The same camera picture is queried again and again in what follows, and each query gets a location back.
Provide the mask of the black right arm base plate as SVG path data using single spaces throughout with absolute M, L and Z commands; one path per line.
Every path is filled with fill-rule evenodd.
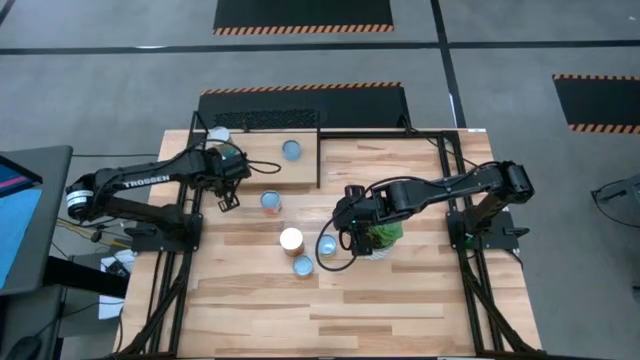
M 453 211 L 447 214 L 446 223 L 453 248 L 462 246 L 467 250 L 503 249 L 519 247 L 519 238 L 528 234 L 528 228 L 515 227 L 507 211 L 498 212 L 492 219 L 481 222 L 475 228 L 465 223 L 464 213 Z

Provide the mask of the artificial succulent in patterned pot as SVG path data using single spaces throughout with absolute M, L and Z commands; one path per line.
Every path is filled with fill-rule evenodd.
M 377 225 L 370 227 L 367 232 L 372 243 L 372 254 L 368 260 L 381 260 L 390 252 L 394 244 L 403 237 L 404 231 L 401 222 Z

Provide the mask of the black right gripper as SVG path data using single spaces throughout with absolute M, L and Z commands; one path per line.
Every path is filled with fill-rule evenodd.
M 383 213 L 381 198 L 343 197 L 333 211 L 333 227 L 339 238 L 347 234 L 350 238 L 348 249 L 354 256 L 371 255 L 373 243 L 368 238 L 368 229 L 379 223 Z

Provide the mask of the wooden shelf black metal frame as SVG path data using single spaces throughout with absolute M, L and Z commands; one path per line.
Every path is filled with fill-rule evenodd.
M 251 177 L 241 181 L 239 188 L 247 191 L 316 187 L 319 184 L 319 136 L 317 129 L 267 129 L 243 132 L 230 129 L 236 146 L 252 161 Z M 286 140 L 296 140 L 302 147 L 297 161 L 287 161 L 282 154 Z

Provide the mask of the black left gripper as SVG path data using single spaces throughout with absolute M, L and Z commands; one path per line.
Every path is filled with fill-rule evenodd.
M 215 148 L 205 151 L 206 171 L 203 188 L 220 199 L 221 211 L 230 211 L 240 205 L 236 195 L 243 179 L 249 177 L 248 161 L 243 153 L 223 157 Z

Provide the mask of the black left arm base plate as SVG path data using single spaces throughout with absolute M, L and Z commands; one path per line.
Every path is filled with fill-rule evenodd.
M 174 230 L 162 230 L 156 225 L 138 223 L 124 232 L 132 239 L 134 252 L 191 252 L 199 249 L 203 228 L 201 214 L 186 215 L 186 224 Z

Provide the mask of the white paper sheet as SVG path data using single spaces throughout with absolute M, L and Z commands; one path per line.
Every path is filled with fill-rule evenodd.
M 131 250 L 121 250 L 100 260 L 100 270 L 104 273 L 129 279 L 135 262 Z M 99 296 L 98 319 L 107 320 L 120 314 L 124 300 L 108 295 Z

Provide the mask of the black mat hazard stripe edge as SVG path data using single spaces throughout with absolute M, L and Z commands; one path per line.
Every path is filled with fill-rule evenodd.
M 640 76 L 554 74 L 568 128 L 640 135 Z
M 243 131 L 411 126 L 399 82 L 207 89 L 193 117 L 201 129 Z
M 214 36 L 384 33 L 390 0 L 218 0 Z

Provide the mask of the tall light blue can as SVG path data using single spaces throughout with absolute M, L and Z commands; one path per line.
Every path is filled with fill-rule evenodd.
M 214 148 L 224 158 L 229 158 L 240 153 L 232 140 L 230 131 L 223 126 L 216 126 L 208 131 L 207 145 Z

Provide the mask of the low yellow pineapple can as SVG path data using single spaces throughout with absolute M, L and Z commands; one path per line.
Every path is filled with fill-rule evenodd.
M 297 277 L 307 278 L 313 274 L 313 260 L 307 255 L 299 255 L 294 259 L 292 268 Z

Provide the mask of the black computer mouse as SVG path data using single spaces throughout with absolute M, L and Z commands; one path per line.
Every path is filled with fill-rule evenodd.
M 25 336 L 13 345 L 4 360 L 37 360 L 41 347 L 39 337 Z

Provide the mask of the tall green label can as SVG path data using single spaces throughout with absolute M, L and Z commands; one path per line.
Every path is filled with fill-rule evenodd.
M 304 237 L 297 228 L 284 229 L 280 234 L 279 242 L 287 256 L 297 257 L 304 253 Z

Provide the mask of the grey monitor blue screen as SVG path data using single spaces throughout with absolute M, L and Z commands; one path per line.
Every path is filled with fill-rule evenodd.
M 0 152 L 43 180 L 39 202 L 0 288 L 0 296 L 30 292 L 42 286 L 72 153 L 69 145 Z

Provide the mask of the black metal table frame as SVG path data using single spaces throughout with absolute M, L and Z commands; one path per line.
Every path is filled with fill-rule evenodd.
M 520 265 L 503 249 L 453 248 L 446 216 L 483 193 L 428 206 L 402 221 L 381 260 L 354 256 L 332 225 L 347 185 L 411 176 L 439 180 L 494 161 L 486 134 L 469 130 L 317 130 L 319 184 L 237 190 L 221 211 L 213 193 L 155 185 L 150 201 L 203 216 L 199 249 L 139 252 L 121 316 L 115 360 L 379 356 L 541 359 Z M 261 195 L 276 191 L 281 211 Z M 299 229 L 313 274 L 297 277 L 279 237 Z M 319 240 L 337 240 L 320 257 Z

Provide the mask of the tall orange label can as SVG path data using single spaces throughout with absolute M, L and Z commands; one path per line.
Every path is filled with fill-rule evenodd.
M 262 210 L 269 215 L 276 215 L 281 211 L 281 196 L 276 191 L 265 191 L 260 199 Z

